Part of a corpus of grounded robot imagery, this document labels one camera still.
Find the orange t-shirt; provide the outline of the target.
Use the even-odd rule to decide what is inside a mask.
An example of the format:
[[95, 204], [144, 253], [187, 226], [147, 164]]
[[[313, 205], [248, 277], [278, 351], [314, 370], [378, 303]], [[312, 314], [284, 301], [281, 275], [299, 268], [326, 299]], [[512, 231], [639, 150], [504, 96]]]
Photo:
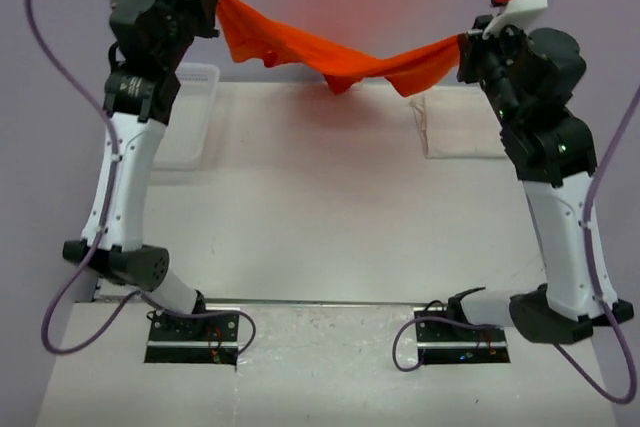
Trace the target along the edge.
[[364, 79], [382, 78], [410, 97], [436, 85], [459, 62], [455, 35], [379, 59], [271, 20], [240, 0], [218, 0], [216, 15], [234, 62], [260, 60], [266, 68], [302, 64], [320, 73], [336, 95]]

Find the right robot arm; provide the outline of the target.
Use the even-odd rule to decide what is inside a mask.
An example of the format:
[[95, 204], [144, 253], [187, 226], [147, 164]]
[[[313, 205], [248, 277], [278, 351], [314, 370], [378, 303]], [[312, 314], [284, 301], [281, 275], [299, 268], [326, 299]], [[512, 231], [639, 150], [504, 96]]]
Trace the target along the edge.
[[532, 343], [571, 345], [634, 316], [610, 280], [589, 196], [600, 168], [594, 137], [568, 107], [587, 63], [564, 31], [507, 25], [490, 33], [493, 19], [478, 16], [458, 36], [457, 79], [478, 85], [494, 112], [544, 267], [545, 283], [511, 296], [509, 315]]

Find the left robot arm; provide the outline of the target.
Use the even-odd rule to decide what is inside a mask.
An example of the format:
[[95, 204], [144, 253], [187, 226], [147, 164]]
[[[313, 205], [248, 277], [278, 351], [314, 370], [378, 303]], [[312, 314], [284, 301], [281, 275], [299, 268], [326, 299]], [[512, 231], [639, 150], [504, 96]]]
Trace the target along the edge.
[[217, 2], [111, 0], [101, 172], [80, 239], [62, 249], [67, 262], [174, 312], [172, 327], [187, 340], [207, 330], [203, 295], [172, 272], [167, 249], [145, 244], [143, 215], [153, 162], [181, 87], [176, 71], [195, 38], [218, 36]]

